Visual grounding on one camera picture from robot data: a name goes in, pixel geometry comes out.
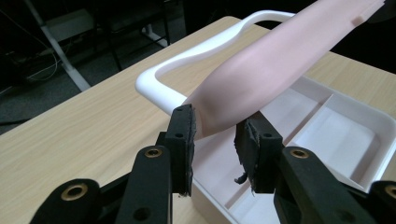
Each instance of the white plastic tray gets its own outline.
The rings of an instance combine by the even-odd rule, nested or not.
[[[157,80],[167,71],[203,59],[229,46],[257,21],[285,21],[293,14],[260,11],[176,57],[151,67],[136,89],[167,114],[186,97]],[[346,184],[367,191],[381,178],[395,149],[396,121],[306,77],[261,112],[284,138],[284,145],[314,151]],[[273,195],[253,195],[249,183],[233,180],[243,173],[233,147],[234,128],[197,141],[192,199],[213,223],[278,223]]]

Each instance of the wooden table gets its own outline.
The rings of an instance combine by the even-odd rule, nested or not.
[[[103,186],[130,172],[136,152],[153,145],[169,122],[134,90],[137,76],[236,22],[231,17],[216,21],[1,135],[0,223],[28,223],[47,196],[68,180],[91,178]],[[253,26],[231,47],[170,72],[163,82],[188,95],[221,62],[266,32]],[[307,76],[396,118],[394,74],[328,53]],[[396,180],[396,156],[384,178]],[[207,222],[190,198],[174,196],[174,223]]]

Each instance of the skin-colored limb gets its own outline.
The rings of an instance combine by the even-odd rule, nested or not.
[[[378,0],[319,0],[221,64],[188,97],[200,139],[234,126],[294,83],[381,6]]]

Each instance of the white plastic frame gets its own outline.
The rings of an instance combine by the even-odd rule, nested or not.
[[[140,74],[135,83],[136,90],[148,100],[158,106],[166,114],[183,104],[186,96],[163,85],[158,78],[165,73],[187,63],[193,63],[207,58],[216,52],[230,46],[250,25],[259,21],[286,21],[294,16],[293,13],[273,10],[258,11],[227,30],[212,36],[197,46],[188,49],[177,56],[159,63]]]

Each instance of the screw hole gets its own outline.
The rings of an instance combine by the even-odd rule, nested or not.
[[[139,208],[136,211],[134,211],[134,219],[137,221],[147,220],[149,216],[150,216],[150,211],[146,207]]]
[[[345,222],[355,222],[356,218],[355,216],[353,216],[351,213],[349,213],[348,211],[345,210],[337,210],[335,211],[335,214],[342,220]]]
[[[290,153],[293,157],[296,157],[299,159],[306,159],[309,157],[309,154],[307,152],[300,150],[300,149],[293,149]]]
[[[392,198],[396,199],[396,186],[387,185],[385,187],[385,192]]]
[[[145,152],[145,155],[148,158],[156,158],[161,156],[161,154],[163,154],[163,151],[158,148],[151,148]]]
[[[64,201],[74,201],[84,196],[87,191],[88,186],[84,183],[72,185],[62,192],[61,198]]]

